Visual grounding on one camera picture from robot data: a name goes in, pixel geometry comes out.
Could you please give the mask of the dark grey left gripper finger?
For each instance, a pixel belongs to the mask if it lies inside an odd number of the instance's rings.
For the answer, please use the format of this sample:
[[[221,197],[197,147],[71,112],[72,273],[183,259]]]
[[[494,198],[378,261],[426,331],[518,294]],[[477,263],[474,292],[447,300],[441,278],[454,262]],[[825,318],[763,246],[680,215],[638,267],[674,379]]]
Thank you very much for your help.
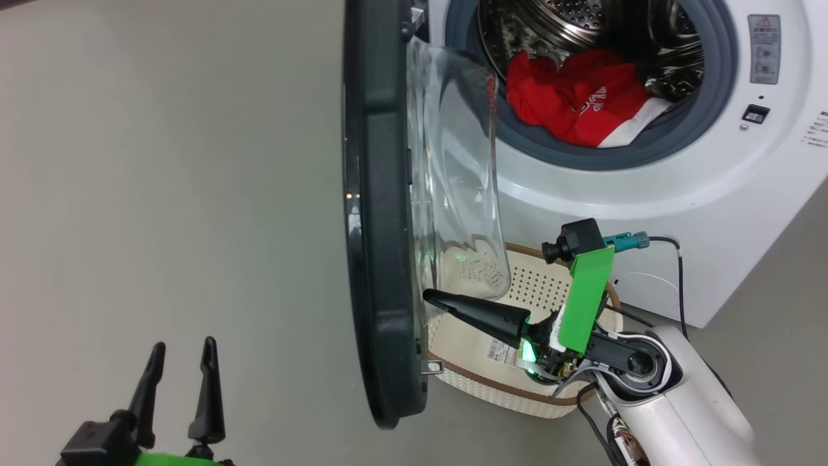
[[[199,369],[203,375],[195,419],[188,428],[188,437],[201,445],[225,440],[224,398],[220,383],[218,344],[206,337]]]
[[[162,380],[166,357],[165,342],[157,342],[151,350],[133,394],[128,410],[134,415],[133,442],[143,449],[153,449],[156,434],[153,431],[158,383]]]

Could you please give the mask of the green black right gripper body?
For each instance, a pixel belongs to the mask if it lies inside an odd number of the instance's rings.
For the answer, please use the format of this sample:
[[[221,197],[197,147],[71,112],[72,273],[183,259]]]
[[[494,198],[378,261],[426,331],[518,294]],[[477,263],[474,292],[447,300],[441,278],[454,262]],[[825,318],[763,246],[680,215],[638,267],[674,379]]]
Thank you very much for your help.
[[[525,326],[521,336],[521,362],[530,380],[561,384],[565,370],[580,365],[586,355],[596,321],[603,312],[604,293],[613,267],[614,247],[583,252],[574,257],[569,274],[567,301],[540,322]]]

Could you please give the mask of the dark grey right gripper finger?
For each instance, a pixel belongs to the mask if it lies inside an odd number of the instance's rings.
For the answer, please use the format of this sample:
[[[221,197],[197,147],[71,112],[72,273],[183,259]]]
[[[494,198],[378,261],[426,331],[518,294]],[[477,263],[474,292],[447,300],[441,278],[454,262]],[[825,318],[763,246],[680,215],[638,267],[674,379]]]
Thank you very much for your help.
[[[529,336],[530,312],[527,309],[437,289],[426,289],[423,298],[426,303],[509,347],[519,348],[521,341]]]

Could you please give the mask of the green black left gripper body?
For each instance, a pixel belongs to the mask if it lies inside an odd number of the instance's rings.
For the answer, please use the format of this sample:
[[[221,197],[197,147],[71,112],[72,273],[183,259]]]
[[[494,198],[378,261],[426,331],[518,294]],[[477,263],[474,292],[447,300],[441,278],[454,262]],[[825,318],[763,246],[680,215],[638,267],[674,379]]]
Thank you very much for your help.
[[[149,449],[142,446],[141,454],[136,457],[133,465],[234,465],[231,458],[218,458],[212,445],[205,442],[194,442],[185,454],[172,454],[159,449]]]

